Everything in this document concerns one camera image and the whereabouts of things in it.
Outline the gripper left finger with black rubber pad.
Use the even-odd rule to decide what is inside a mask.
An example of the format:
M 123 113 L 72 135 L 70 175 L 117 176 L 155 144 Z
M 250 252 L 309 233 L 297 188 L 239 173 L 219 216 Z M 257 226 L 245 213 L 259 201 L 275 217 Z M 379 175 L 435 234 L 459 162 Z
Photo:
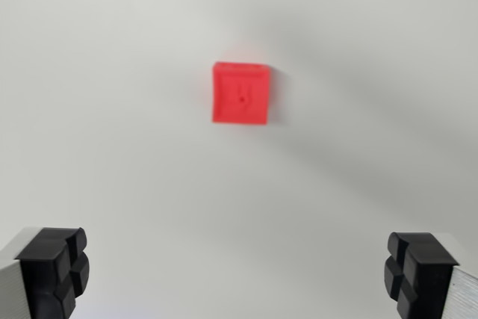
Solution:
M 1 317 L 67 319 L 90 263 L 82 228 L 26 227 L 1 249 Z

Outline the gripper right finger with black rubber pad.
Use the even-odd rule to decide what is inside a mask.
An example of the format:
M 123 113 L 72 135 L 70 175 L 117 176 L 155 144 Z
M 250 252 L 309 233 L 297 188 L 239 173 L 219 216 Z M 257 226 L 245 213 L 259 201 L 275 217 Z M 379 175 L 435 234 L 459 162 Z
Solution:
M 477 275 L 429 232 L 392 232 L 384 266 L 388 296 L 401 318 L 476 318 Z

